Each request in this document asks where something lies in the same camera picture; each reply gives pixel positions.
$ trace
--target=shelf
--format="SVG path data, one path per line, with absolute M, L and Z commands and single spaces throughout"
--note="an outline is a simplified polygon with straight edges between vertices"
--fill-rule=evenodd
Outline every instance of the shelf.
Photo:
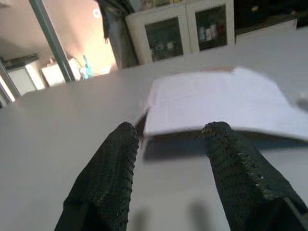
M 167 4 L 167 5 L 163 5 L 163 6 L 155 6 L 155 7 L 148 9 L 148 10 L 141 10 L 141 11 L 132 13 L 128 17 L 133 16 L 133 15 L 145 15 L 145 14 L 149 14 L 149 13 L 153 13 L 153 12 L 157 12 L 157 11 L 161 11 L 161 10 L 166 10 L 166 9 L 176 8 L 176 7 L 182 7 L 182 6 L 185 6 L 184 2 L 171 3 L 171 4 Z
M 285 23 L 288 22 L 290 20 L 295 19 L 296 17 L 293 15 L 275 15 L 275 16 L 270 16 L 269 18 L 267 18 L 266 20 L 264 20 L 261 23 L 255 24 L 253 26 L 248 26 L 248 27 L 244 27 L 241 29 L 236 29 L 235 30 L 235 35 L 241 35 L 244 33 L 248 33 L 254 30 L 259 30 L 259 29 L 263 29 L 269 26 L 273 26 L 279 23 Z
M 0 9 L 12 6 L 11 0 L 0 0 Z

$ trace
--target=textured black rubber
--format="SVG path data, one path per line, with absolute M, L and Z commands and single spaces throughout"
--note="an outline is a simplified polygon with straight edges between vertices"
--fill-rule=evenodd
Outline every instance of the textured black rubber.
M 232 231 L 252 230 L 260 207 L 277 199 L 290 199 L 300 214 L 308 211 L 283 175 L 227 123 L 207 124 L 201 138 Z
M 77 177 L 56 231 L 125 231 L 138 149 L 135 128 L 119 125 Z

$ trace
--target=bottle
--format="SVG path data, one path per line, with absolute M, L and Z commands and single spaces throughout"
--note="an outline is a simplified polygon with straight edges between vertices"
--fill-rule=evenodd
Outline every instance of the bottle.
M 80 68 L 79 72 L 80 72 L 81 78 L 83 78 L 83 79 L 89 78 L 88 73 L 87 73 L 87 69 L 85 67 Z
M 87 74 L 88 74 L 88 76 L 91 78 L 91 77 L 93 77 L 93 71 L 92 71 L 92 68 L 90 67 L 90 64 L 89 64 L 89 62 L 88 62 L 88 60 L 87 60 L 87 58 L 86 58 L 86 56 L 85 55 L 83 55 L 83 59 L 84 59 L 84 61 L 85 61 L 85 68 L 86 68 L 86 70 L 87 70 Z
M 211 29 L 212 39 L 216 39 L 217 37 L 216 24 L 212 24 L 210 29 Z
M 205 28 L 204 28 L 204 26 L 199 28 L 199 40 L 200 40 L 200 42 L 205 41 Z
M 205 38 L 206 38 L 207 41 L 212 40 L 212 34 L 211 34 L 211 29 L 210 28 L 205 30 Z

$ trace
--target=dark curtain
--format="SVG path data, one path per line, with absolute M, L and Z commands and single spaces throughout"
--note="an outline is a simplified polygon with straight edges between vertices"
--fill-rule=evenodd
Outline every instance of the dark curtain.
M 134 10 L 128 0 L 95 0 L 103 16 L 105 40 L 109 38 L 117 68 L 125 69 L 138 65 L 125 17 Z

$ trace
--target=white paper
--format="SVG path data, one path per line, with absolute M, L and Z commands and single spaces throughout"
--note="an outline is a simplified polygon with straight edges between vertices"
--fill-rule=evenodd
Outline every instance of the white paper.
M 308 114 L 292 108 L 275 82 L 242 67 L 160 78 L 146 108 L 146 136 L 225 121 L 233 129 L 308 140 Z

